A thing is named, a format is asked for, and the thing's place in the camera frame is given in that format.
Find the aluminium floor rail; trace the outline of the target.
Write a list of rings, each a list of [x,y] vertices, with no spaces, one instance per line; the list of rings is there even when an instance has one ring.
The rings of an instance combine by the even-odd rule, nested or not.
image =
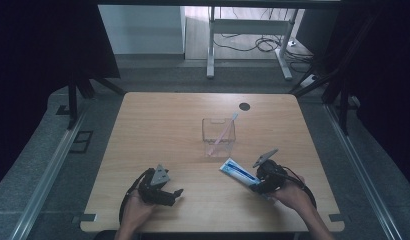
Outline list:
[[[387,208],[384,200],[376,189],[370,175],[368,174],[362,160],[353,146],[350,137],[344,133],[338,123],[338,117],[333,108],[327,104],[323,105],[326,113],[329,116],[331,125],[333,126],[336,135],[338,136],[347,158],[352,165],[355,175],[363,188],[363,191],[375,213],[379,224],[386,235],[388,240],[403,240],[401,233],[399,232],[397,225]]]
[[[27,239],[69,153],[70,147],[73,144],[82,123],[84,122],[88,109],[89,107],[82,107],[79,112],[78,119],[73,123],[69,130],[64,132],[63,137],[61,138],[8,240]]]

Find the white metal desk frame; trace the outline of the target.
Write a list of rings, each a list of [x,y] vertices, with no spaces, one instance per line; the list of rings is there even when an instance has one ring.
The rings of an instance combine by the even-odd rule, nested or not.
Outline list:
[[[217,19],[215,8],[211,7],[209,12],[209,41],[207,52],[206,76],[212,79],[215,75],[214,64],[214,37],[216,34],[240,34],[240,35],[274,35],[281,37],[280,47],[274,50],[276,59],[281,67],[284,78],[292,79],[291,71],[285,60],[287,45],[295,26],[298,9],[294,9],[288,20],[249,20],[249,19]]]

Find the person's right hand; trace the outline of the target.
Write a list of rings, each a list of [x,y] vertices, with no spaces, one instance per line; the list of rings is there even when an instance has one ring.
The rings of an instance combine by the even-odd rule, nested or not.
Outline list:
[[[284,185],[270,196],[297,212],[310,204],[308,195],[293,181],[286,180]]]

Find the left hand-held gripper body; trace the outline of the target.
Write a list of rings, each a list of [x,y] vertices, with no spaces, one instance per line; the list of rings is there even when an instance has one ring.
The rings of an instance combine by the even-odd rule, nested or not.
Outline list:
[[[168,181],[168,171],[162,165],[147,169],[138,186],[143,201],[149,204],[162,204],[164,199],[171,199],[170,194],[162,190]]]

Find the blue white toothpaste tube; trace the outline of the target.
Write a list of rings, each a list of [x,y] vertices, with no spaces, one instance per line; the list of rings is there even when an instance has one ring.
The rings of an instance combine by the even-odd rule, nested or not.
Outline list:
[[[246,187],[258,185],[260,180],[244,169],[239,163],[232,158],[228,158],[219,168],[224,174],[234,178]]]

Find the black metal stand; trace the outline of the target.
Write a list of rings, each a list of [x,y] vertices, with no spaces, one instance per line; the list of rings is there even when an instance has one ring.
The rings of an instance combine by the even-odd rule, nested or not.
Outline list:
[[[300,84],[303,83],[317,67],[317,63],[312,64],[301,80],[289,91],[289,93],[296,98],[300,98],[316,88],[327,84],[327,88],[321,99],[324,104],[332,104],[337,97],[340,97],[338,125],[345,134],[348,134],[347,114],[349,106],[349,83],[346,71],[350,68],[354,56],[357,54],[360,45],[365,40],[375,19],[376,15],[374,13],[364,14],[361,20],[356,20],[352,24],[352,29],[338,46],[330,54],[322,58],[322,61],[324,62],[333,60],[331,71],[321,75],[310,85],[301,87]]]
[[[126,91],[112,83],[110,80],[95,76],[94,81],[117,93],[124,96]],[[95,90],[87,77],[71,77],[68,81],[68,108],[69,108],[69,124],[68,128],[73,129],[79,119],[77,92],[80,92],[83,98],[93,99]]]

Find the black floor bracket frame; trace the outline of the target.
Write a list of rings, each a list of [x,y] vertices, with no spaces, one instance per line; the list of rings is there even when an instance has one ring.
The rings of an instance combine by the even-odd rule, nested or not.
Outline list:
[[[78,131],[69,152],[73,154],[86,153],[91,143],[92,136],[92,131]]]

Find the black curtain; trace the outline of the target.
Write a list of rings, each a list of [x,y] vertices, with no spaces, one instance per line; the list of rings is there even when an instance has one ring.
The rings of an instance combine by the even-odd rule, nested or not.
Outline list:
[[[410,184],[410,0],[378,5],[376,21],[323,98],[342,88],[357,97],[358,118]]]
[[[119,76],[98,0],[0,0],[0,182],[53,92]]]

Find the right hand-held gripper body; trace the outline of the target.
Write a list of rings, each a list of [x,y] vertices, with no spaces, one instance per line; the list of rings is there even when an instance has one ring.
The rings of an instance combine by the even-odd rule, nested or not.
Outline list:
[[[281,165],[277,164],[271,157],[278,151],[278,149],[273,149],[267,153],[262,154],[257,161],[253,164],[253,167],[257,169],[256,177],[267,175],[267,181],[258,186],[265,192],[271,193],[280,189],[287,177],[287,172],[282,168]]]

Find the clear plastic container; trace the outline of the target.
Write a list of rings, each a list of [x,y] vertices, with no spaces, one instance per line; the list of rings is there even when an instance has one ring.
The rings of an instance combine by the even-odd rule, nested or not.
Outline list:
[[[202,141],[206,157],[228,158],[236,141],[234,121],[231,118],[204,118]]]

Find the pink toothbrush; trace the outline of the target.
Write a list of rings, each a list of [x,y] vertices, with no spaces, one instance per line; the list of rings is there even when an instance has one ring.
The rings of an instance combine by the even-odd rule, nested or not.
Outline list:
[[[210,132],[218,133],[215,138],[204,138],[204,141],[207,143],[206,154],[208,156],[220,157],[230,155],[232,145],[236,140],[234,122],[237,117],[238,114],[234,113],[230,119],[210,119],[209,124],[205,125]]]

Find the person's left hand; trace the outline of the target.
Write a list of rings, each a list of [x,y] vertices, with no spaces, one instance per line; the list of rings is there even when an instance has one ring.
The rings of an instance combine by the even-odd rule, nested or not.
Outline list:
[[[154,209],[154,204],[145,203],[138,191],[134,190],[128,195],[121,227],[137,230],[147,221]]]

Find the white cabinet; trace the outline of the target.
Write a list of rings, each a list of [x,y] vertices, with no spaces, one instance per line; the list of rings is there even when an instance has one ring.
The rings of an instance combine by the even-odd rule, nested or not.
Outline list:
[[[183,6],[100,5],[115,54],[184,54]]]

